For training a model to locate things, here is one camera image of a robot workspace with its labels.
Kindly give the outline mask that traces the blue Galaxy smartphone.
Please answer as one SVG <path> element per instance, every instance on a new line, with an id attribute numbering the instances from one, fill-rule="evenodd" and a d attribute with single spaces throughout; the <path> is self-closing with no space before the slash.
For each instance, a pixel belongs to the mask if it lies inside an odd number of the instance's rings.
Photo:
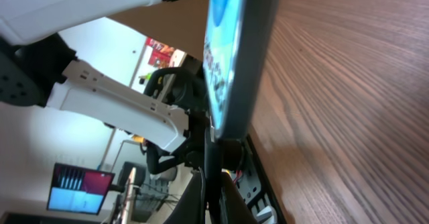
<path id="1" fill-rule="evenodd" d="M 203 70 L 215 139 L 247 134 L 279 0 L 208 0 Z"/>

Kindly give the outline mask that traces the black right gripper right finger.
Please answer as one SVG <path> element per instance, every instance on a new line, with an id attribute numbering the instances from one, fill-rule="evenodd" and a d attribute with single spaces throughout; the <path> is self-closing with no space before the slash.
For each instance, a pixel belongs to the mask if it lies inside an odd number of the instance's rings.
<path id="1" fill-rule="evenodd" d="M 231 177 L 221 173 L 221 224 L 257 224 Z"/>

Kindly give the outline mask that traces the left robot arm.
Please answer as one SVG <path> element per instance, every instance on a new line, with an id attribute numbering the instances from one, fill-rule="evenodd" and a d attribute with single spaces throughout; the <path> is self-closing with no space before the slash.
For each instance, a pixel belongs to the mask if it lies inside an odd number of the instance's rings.
<path id="1" fill-rule="evenodd" d="M 189 162 L 204 155 L 202 113 L 164 103 L 79 59 L 62 30 L 176 0 L 1 0 L 1 100 L 80 113 L 140 135 Z"/>

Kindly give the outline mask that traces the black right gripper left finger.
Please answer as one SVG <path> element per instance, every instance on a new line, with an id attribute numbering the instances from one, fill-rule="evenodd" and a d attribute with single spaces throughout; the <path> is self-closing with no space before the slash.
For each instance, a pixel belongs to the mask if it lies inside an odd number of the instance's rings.
<path id="1" fill-rule="evenodd" d="M 164 224 L 204 224 L 206 180 L 203 172 L 193 175 L 178 204 Z"/>

